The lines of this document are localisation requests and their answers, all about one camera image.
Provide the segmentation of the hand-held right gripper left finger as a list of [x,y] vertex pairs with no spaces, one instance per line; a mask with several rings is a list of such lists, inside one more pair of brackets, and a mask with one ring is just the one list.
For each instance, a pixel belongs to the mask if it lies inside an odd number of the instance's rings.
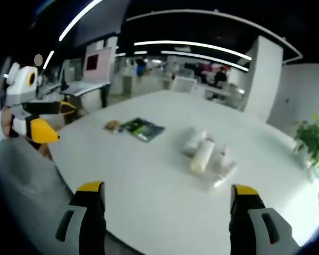
[[55,233],[60,254],[105,253],[105,187],[95,181],[77,188]]

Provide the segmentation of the person's left hand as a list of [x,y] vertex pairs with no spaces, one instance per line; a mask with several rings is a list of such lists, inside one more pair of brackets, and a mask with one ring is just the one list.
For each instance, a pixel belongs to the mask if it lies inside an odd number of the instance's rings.
[[13,115],[11,113],[11,109],[8,107],[3,107],[1,110],[0,124],[1,124],[1,131],[5,138],[8,138],[10,135],[12,118],[13,118]]

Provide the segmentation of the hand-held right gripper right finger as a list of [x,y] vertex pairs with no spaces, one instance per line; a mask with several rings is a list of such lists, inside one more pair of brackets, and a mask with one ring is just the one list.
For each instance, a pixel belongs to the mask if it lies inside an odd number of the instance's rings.
[[265,207],[252,187],[234,184],[230,207],[231,254],[296,254],[292,227],[273,208]]

